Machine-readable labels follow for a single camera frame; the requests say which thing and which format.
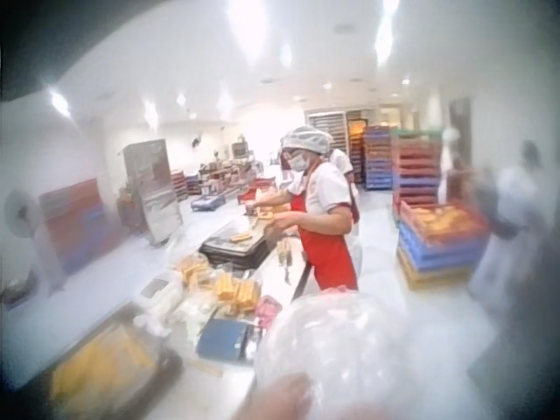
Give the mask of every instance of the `plastic bag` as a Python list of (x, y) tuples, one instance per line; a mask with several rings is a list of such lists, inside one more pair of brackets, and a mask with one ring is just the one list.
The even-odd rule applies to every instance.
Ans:
[(308, 419), (340, 418), (349, 410), (399, 417), (414, 394), (407, 392), (414, 388), (407, 340), (401, 317), (373, 297), (301, 297), (278, 314), (262, 340), (257, 386), (306, 373), (313, 382)]
[(210, 290), (196, 290), (171, 314), (170, 321), (184, 323), (189, 341), (196, 346), (202, 328), (214, 314), (218, 300)]

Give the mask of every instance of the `baking tray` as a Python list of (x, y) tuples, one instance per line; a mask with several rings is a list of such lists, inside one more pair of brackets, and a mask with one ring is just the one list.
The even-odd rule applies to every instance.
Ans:
[[(212, 265), (232, 263), (239, 270), (257, 269), (274, 249), (273, 241), (265, 241), (263, 224), (257, 223), (252, 228), (254, 218), (241, 216), (230, 221), (215, 234), (202, 242), (199, 251)], [(243, 242), (233, 243), (234, 235), (251, 231), (253, 237)]]
[(118, 398), (113, 399), (111, 404), (104, 407), (98, 405), (95, 413), (81, 414), (79, 418), (103, 420), (141, 418), (154, 400), (161, 396), (179, 376), (183, 363), (174, 351), (163, 346), (157, 339), (134, 328), (132, 319), (138, 313), (132, 304), (126, 304), (94, 326), (76, 344), (62, 352), (46, 369), (15, 391), (10, 396), (13, 408), (17, 411), (17, 413), (14, 413), (14, 418), (41, 418), (46, 420), (78, 418), (75, 414), (70, 415), (65, 412), (63, 410), (64, 404), (61, 404), (60, 400), (53, 401), (51, 399), (53, 373), (61, 364), (75, 356), (86, 344), (94, 339), (100, 339), (102, 336), (106, 337), (108, 331), (115, 327), (126, 328), (128, 333), (133, 332), (131, 335), (133, 340), (150, 356), (154, 362), (154, 367), (142, 374), (135, 375), (134, 381), (131, 381), (134, 383), (131, 383)]

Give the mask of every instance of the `food packaging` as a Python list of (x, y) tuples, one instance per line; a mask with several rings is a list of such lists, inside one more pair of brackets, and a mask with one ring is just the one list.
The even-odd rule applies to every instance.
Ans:
[[(404, 319), (375, 297), (303, 296), (264, 335), (255, 357), (257, 387), (303, 373), (312, 384), (306, 420), (410, 418), (419, 390), (409, 338)], [(357, 408), (381, 415), (348, 416)]]

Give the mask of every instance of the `clear plastic wrap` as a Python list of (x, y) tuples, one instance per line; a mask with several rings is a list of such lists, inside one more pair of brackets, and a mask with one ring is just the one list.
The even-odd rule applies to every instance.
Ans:
[(338, 419), (356, 410), (398, 418), (416, 394), (408, 339), (404, 320), (374, 297), (301, 297), (279, 313), (262, 340), (257, 386), (305, 373), (313, 383), (307, 419)]

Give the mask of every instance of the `blurred person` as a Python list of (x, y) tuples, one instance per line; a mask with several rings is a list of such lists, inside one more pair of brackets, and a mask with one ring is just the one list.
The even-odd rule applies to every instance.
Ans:
[(496, 213), (489, 220), (492, 233), (469, 281), (471, 294), (494, 314), (507, 313), (514, 287), (529, 274), (539, 238), (546, 233), (535, 180), (541, 167), (538, 148), (526, 141), (521, 162), (498, 177)]
[(329, 146), (330, 150), (326, 155), (328, 161), (339, 168), (344, 175), (344, 178), (350, 184), (350, 188), (352, 188), (353, 199), (358, 204), (358, 188), (356, 187), (356, 183), (354, 180), (354, 167), (352, 166), (352, 162), (350, 162), (350, 157), (341, 149), (337, 149), (333, 147), (333, 137), (330, 134), (325, 133), (329, 137)]
[(329, 136), (303, 126), (288, 133), (282, 143), (283, 155), (297, 176), (286, 189), (248, 207), (290, 203), (290, 212), (275, 214), (271, 230), (282, 233), (298, 227), (321, 290), (338, 286), (356, 290), (361, 272), (361, 244), (356, 231), (360, 214), (342, 172), (323, 159), (329, 151)]
[(443, 147), (440, 158), (441, 181), (437, 189), (437, 202), (463, 200), (465, 177), (470, 174), (459, 153), (461, 135), (455, 127), (447, 127), (442, 134)]

